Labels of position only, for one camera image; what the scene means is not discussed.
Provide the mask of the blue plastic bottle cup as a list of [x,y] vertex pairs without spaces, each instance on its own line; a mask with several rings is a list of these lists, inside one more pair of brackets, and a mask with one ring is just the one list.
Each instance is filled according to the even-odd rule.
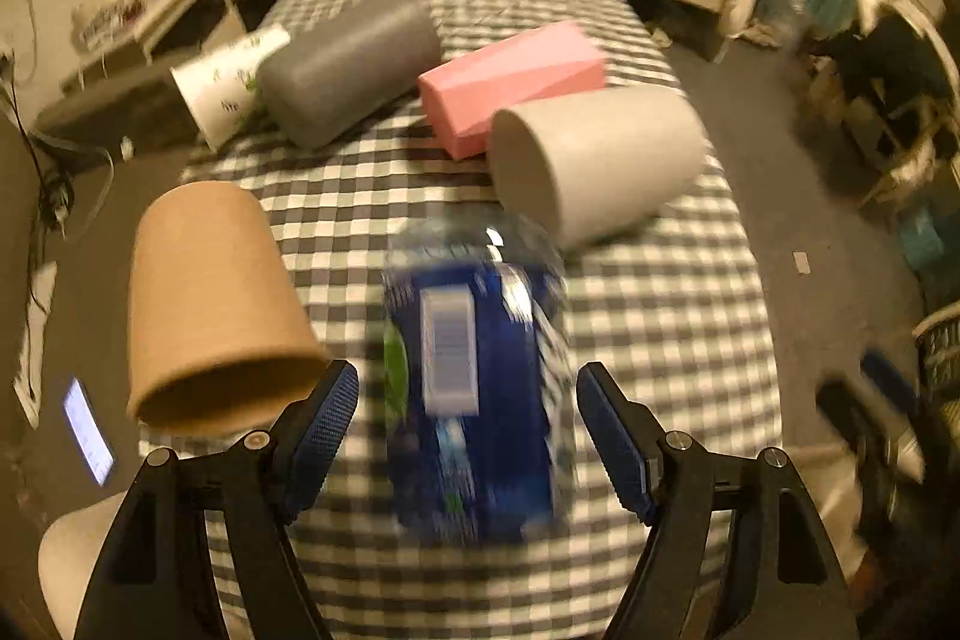
[[411,220],[382,289],[387,471],[423,541],[521,544],[568,523],[573,369],[562,257],[490,205]]

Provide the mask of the brown paper cup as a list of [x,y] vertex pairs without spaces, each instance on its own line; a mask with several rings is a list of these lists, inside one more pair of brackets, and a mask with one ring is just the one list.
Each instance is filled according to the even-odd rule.
[[128,289],[128,414],[224,437],[309,396],[331,364],[251,191],[192,182],[151,203]]

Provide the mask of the beige plastic cup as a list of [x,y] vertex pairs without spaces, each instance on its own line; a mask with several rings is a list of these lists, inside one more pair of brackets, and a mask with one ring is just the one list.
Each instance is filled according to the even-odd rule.
[[571,250],[622,234],[680,197],[706,156],[692,104],[640,83],[496,112],[487,163],[503,208]]

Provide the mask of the pink faceted cup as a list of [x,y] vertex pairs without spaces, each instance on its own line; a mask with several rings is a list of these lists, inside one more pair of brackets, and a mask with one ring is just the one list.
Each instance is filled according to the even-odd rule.
[[493,115],[605,86],[605,53],[573,21],[519,32],[418,76],[421,107],[454,161],[487,149]]

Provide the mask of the white printed paper cup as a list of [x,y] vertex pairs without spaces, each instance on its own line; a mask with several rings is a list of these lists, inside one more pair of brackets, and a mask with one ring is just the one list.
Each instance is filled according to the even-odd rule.
[[260,64],[290,42],[283,26],[270,25],[171,70],[206,146],[217,151],[241,133],[260,106]]

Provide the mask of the grey plastic cup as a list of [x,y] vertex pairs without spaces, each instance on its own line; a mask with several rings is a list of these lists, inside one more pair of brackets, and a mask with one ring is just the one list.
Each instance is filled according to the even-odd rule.
[[291,37],[257,68],[268,115],[301,149],[324,148],[443,63],[425,0],[363,0]]

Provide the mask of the glowing smartphone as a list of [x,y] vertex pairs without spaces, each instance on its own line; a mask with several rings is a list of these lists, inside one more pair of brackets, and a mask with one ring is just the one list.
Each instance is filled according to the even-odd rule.
[[116,455],[94,417],[93,406],[89,403],[83,383],[76,377],[73,377],[67,386],[64,413],[71,436],[78,445],[89,474],[99,487],[106,486],[116,464]]

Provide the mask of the white paper strip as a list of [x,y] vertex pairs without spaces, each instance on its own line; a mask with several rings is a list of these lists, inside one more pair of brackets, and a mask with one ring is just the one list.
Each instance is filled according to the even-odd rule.
[[20,362],[13,379],[13,392],[31,429],[39,427],[43,406],[44,338],[52,310],[59,266],[44,263],[29,280],[25,326],[21,336]]

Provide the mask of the chair with clothes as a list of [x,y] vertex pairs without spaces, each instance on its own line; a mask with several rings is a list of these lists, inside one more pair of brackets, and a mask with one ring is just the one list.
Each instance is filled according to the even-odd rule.
[[846,28],[800,49],[796,133],[828,190],[905,208],[958,156],[958,65],[910,0],[854,0]]

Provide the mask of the clear water jug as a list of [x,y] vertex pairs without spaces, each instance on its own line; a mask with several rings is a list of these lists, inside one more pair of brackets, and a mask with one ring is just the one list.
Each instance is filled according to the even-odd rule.
[[765,8],[765,25],[777,47],[792,47],[809,21],[809,0],[768,0]]

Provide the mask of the dark grey sofa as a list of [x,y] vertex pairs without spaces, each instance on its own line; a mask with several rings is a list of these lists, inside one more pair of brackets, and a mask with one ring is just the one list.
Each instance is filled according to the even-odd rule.
[[[137,427],[127,398],[127,289],[133,229],[176,182],[184,151],[124,159],[98,149],[29,146],[25,86],[2,89],[2,617],[44,630],[39,537],[57,516],[103,498],[130,477]],[[46,326],[43,406],[31,429],[13,392],[32,273],[59,266]],[[70,434],[64,396],[85,385],[116,455],[106,486]]]

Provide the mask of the white bedside table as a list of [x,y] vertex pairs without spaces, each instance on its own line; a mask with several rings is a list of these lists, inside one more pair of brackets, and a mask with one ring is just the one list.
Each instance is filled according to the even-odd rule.
[[64,94],[83,91],[131,68],[148,67],[168,53],[206,52],[247,32],[235,0],[146,0],[104,44],[60,81]]

